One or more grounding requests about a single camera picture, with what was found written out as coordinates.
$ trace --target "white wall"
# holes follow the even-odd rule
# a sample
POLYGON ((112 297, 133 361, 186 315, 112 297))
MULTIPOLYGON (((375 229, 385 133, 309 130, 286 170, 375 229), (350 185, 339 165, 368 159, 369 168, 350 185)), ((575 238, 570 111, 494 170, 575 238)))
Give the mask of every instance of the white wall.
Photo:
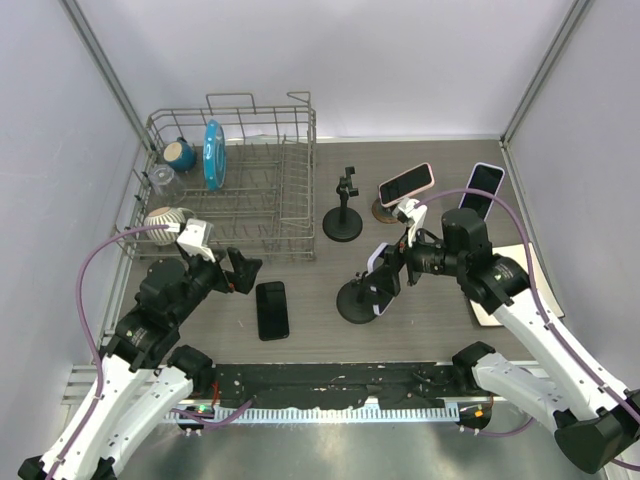
POLYGON ((513 142, 567 324, 632 389, 640 388, 639 20, 636 0, 594 2, 513 142))
POLYGON ((311 90, 318 135, 501 134, 571 0, 81 0, 138 112, 311 90))
MULTIPOLYGON (((10 479, 59 434, 71 366, 89 359, 75 276, 110 234, 137 145, 57 2, 0 2, 0 71, 0 478, 10 479)), ((115 253, 86 277, 94 326, 115 253)))

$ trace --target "black smartphone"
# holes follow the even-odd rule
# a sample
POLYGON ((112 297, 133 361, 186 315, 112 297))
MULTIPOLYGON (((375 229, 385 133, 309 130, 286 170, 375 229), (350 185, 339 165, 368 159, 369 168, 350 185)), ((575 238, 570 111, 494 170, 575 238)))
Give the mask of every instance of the black smartphone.
MULTIPOLYGON (((496 195, 504 179, 504 169, 489 165, 488 163, 476 163, 469 177, 467 188, 475 188, 483 192, 496 195)), ((478 213, 478 216, 486 220, 493 205, 493 200, 480 195, 465 193, 460 202, 460 208, 470 208, 478 213)))
POLYGON ((378 187, 380 204, 384 208, 392 207, 400 203, 404 197, 420 193, 433 187, 434 184, 431 165, 422 163, 380 184, 378 187))
POLYGON ((279 340, 289 336, 289 314, 284 283, 267 282, 256 285, 258 305, 258 336, 260 340, 279 340))

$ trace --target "dish rack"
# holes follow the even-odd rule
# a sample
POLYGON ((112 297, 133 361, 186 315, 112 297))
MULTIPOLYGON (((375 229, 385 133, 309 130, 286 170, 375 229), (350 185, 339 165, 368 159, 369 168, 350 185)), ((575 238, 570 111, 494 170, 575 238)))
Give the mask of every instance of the dish rack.
MULTIPOLYGON (((208 94, 206 107, 161 109, 146 124, 157 152, 141 171, 137 208, 130 227, 143 224, 156 208, 191 210, 213 224, 212 249, 239 248, 245 256, 311 260, 314 244, 314 156, 316 113, 309 92, 289 92, 289 105, 258 106, 253 94, 208 94), (218 121, 226 137, 224 186, 207 189, 202 144, 209 119, 218 121), (168 199, 152 189, 147 172, 163 163, 164 148, 177 137, 197 152, 196 167, 178 174, 181 193, 168 199)), ((173 245, 158 247, 144 234, 126 241, 130 257, 178 255, 173 245)))

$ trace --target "floor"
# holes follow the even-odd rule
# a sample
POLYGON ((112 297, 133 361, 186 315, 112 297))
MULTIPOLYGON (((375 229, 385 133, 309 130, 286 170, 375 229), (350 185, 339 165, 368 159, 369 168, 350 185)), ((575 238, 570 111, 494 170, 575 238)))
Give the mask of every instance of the floor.
MULTIPOLYGON (((524 422, 496 404, 494 431, 524 422)), ((158 427, 121 480, 204 479, 605 479, 575 468, 539 424, 508 439, 474 437, 449 424, 231 426, 202 437, 158 427)))
MULTIPOLYGON (((381 242, 393 243, 400 225, 385 225, 371 214, 377 185, 418 163, 432 165, 436 184, 431 192, 464 187, 473 165, 504 165, 497 141, 431 141, 319 144, 316 159, 316 254, 313 262, 265 263, 259 282, 285 283, 291 334, 289 338, 258 339, 254 294, 212 293, 181 329, 182 343, 210 355, 218 363, 449 361, 470 343, 482 340, 512 360, 530 354, 506 329, 481 328, 453 278, 423 276, 404 287, 388 312, 367 325, 352 325, 340 317, 335 297, 381 242), (339 244, 322 232, 322 217, 339 204, 335 187, 344 168, 355 166, 353 184, 360 196, 349 201, 364 221, 362 235, 339 244)), ((517 202, 511 182, 500 196, 511 206, 517 202)), ((459 196, 430 205, 426 227, 440 233, 440 216, 457 207, 459 196)), ((497 206, 487 221, 495 246, 520 243, 511 221, 497 206)), ((134 304, 134 294, 148 263, 134 262, 123 311, 134 304)))

